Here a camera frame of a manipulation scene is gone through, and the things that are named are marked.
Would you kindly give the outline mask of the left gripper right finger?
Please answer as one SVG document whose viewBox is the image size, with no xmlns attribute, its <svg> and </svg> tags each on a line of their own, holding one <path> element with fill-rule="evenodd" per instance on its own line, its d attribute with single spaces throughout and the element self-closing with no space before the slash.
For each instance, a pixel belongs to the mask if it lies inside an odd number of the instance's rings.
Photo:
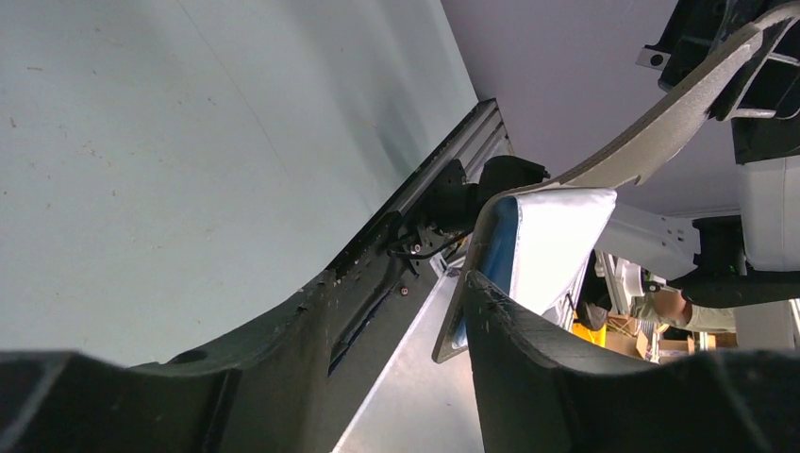
<svg viewBox="0 0 800 453">
<path fill-rule="evenodd" d="M 462 292 L 488 452 L 795 452 L 799 355 L 718 350 L 667 364 L 588 343 L 477 271 Z"/>
</svg>

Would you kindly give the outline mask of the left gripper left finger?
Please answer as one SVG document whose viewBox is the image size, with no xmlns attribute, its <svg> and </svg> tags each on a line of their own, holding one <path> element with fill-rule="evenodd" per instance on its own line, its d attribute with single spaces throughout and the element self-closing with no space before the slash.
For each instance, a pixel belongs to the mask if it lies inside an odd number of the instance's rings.
<svg viewBox="0 0 800 453">
<path fill-rule="evenodd" d="M 368 319 L 405 267 L 375 218 L 285 302 L 164 363 L 132 368 L 74 351 L 1 356 L 5 452 L 326 452 L 397 344 Z"/>
</svg>

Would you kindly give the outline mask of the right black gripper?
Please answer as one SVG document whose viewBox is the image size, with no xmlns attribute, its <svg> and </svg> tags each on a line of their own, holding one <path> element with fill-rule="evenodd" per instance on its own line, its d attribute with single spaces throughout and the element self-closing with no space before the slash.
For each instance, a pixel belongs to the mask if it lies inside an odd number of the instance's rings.
<svg viewBox="0 0 800 453">
<path fill-rule="evenodd" d="M 645 45 L 640 66 L 658 70 L 668 92 L 744 25 L 780 1 L 680 1 L 659 40 Z M 765 26 L 762 43 L 710 107 L 731 124 L 735 160 L 746 164 L 799 154 L 799 15 Z"/>
</svg>

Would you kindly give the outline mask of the grey felt card holder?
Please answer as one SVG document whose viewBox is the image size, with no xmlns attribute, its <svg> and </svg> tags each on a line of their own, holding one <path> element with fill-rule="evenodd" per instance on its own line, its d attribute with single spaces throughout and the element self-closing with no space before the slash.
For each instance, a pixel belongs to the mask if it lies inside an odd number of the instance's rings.
<svg viewBox="0 0 800 453">
<path fill-rule="evenodd" d="M 577 299 L 591 252 L 620 311 L 629 309 L 633 297 L 674 290 L 639 264 L 599 249 L 619 202 L 617 190 L 575 185 L 566 178 L 569 171 L 490 198 L 477 216 L 465 269 L 482 272 L 524 308 L 564 327 L 571 323 L 567 308 Z M 786 312 L 782 331 L 797 333 L 799 295 L 772 303 Z M 740 327 L 751 328 L 768 304 L 731 309 Z"/>
</svg>

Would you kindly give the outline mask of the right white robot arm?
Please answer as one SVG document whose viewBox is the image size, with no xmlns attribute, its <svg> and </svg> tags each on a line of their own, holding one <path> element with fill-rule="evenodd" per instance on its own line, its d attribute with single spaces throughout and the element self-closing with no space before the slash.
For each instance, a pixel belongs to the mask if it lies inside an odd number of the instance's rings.
<svg viewBox="0 0 800 453">
<path fill-rule="evenodd" d="M 599 249 L 700 307 L 799 295 L 799 5 L 681 1 L 663 97 L 571 183 L 622 198 Z"/>
</svg>

